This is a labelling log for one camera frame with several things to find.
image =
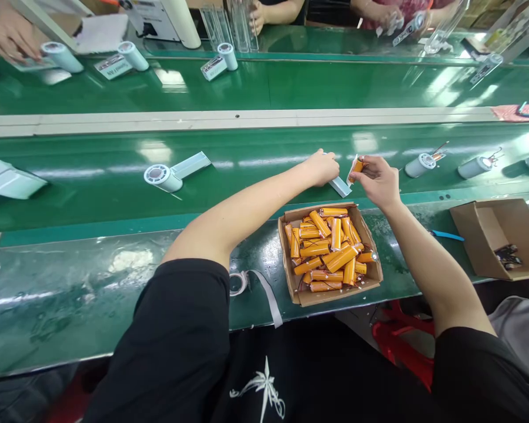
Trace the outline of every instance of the hand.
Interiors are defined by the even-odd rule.
[[[380,5],[373,2],[370,5],[370,9],[370,19],[378,22],[384,29],[389,29],[393,19],[399,20],[404,17],[400,8],[396,5]]]
[[[339,176],[339,164],[335,161],[335,153],[324,154],[323,149],[313,153],[298,166],[303,169],[302,177],[312,178],[314,186],[324,186],[331,179]]]
[[[380,156],[360,156],[359,160],[364,163],[363,171],[351,172],[351,176],[360,182],[369,200],[383,212],[401,204],[398,170]]]
[[[263,6],[259,0],[253,1],[253,12],[249,15],[249,25],[254,35],[260,34],[263,30],[265,10],[266,6]]]
[[[25,62],[24,56],[41,60],[33,25],[14,9],[0,10],[0,55],[10,63]]]

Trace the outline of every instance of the open cardboard box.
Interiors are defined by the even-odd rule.
[[[359,236],[363,243],[368,244],[374,251],[376,250],[376,244],[372,239],[372,234],[369,228],[364,222],[363,216],[361,216],[359,208],[354,203],[334,203],[334,204],[322,204],[321,206],[305,207],[303,209],[290,210],[284,213],[284,216],[278,219],[278,234],[280,235],[280,245],[282,245],[282,262],[284,263],[284,270],[286,272],[286,282],[288,283],[288,290],[290,291],[290,298],[294,304],[300,304],[302,307],[313,306],[314,304],[325,303],[327,301],[338,300],[340,298],[348,297],[355,294],[363,293],[369,289],[380,286],[382,282],[382,266],[380,261],[374,263],[367,263],[366,265],[366,277],[364,278],[364,285],[359,284],[357,287],[349,287],[343,285],[342,290],[325,291],[319,293],[313,293],[310,290],[298,291],[300,281],[303,275],[297,276],[294,274],[294,265],[290,258],[290,243],[286,237],[284,226],[287,223],[291,223],[292,227],[300,227],[302,219],[310,214],[312,210],[317,210],[324,207],[337,207],[345,208],[349,210],[349,217],[353,222],[353,225],[357,229]]]
[[[475,201],[450,209],[464,248],[479,276],[496,279],[529,279],[529,206],[523,199]],[[506,270],[494,254],[515,244],[523,265]]]

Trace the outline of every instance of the pink cloth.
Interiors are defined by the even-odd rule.
[[[516,113],[517,109],[521,105],[505,105],[492,107],[492,112],[498,117],[498,119],[504,122],[529,122],[529,117],[522,117]],[[529,105],[525,105],[523,113],[529,114]]]

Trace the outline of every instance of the black shirt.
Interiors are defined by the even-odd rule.
[[[498,338],[451,328],[433,394],[332,316],[229,334],[220,264],[162,264],[84,421],[529,422],[529,376]]]

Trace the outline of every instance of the worker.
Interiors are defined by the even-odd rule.
[[[250,24],[258,35],[265,25],[304,25],[306,0],[254,0]]]
[[[334,153],[320,149],[181,232],[139,296],[84,423],[529,422],[529,375],[470,279],[401,202],[397,169],[361,160],[353,177],[388,219],[433,311],[432,393],[330,315],[229,334],[229,256],[292,198],[339,175]]]
[[[450,19],[460,0],[351,0],[351,10],[363,18],[361,29],[376,29],[379,26],[389,29],[392,21],[404,19],[404,26],[418,11],[427,11],[427,16],[418,33],[428,28],[436,28],[441,22]]]

